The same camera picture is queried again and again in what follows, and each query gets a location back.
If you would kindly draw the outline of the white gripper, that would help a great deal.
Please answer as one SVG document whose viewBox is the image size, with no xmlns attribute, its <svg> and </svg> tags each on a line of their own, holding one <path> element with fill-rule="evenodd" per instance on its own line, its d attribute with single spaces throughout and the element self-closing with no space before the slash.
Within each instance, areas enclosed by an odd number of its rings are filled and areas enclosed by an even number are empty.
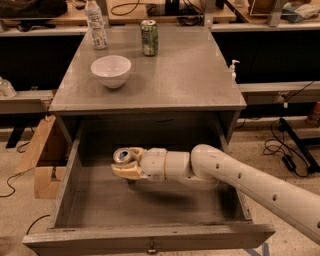
<svg viewBox="0 0 320 256">
<path fill-rule="evenodd" d="M 141 147 L 130 147 L 129 151 L 131 163 L 111 165 L 115 175 L 130 180 L 147 179 L 151 182 L 165 180 L 166 149 L 152 148 L 146 150 Z"/>
</svg>

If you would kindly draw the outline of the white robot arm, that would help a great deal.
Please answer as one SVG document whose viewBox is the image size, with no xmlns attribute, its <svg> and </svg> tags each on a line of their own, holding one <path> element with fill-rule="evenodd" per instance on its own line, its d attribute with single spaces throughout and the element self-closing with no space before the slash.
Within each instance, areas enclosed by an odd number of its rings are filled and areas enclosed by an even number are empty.
<svg viewBox="0 0 320 256">
<path fill-rule="evenodd" d="M 190 152 L 119 148 L 113 153 L 111 168 L 127 180 L 175 179 L 191 185 L 223 181 L 320 244 L 319 195 L 241 163 L 210 145 L 199 144 Z"/>
</svg>

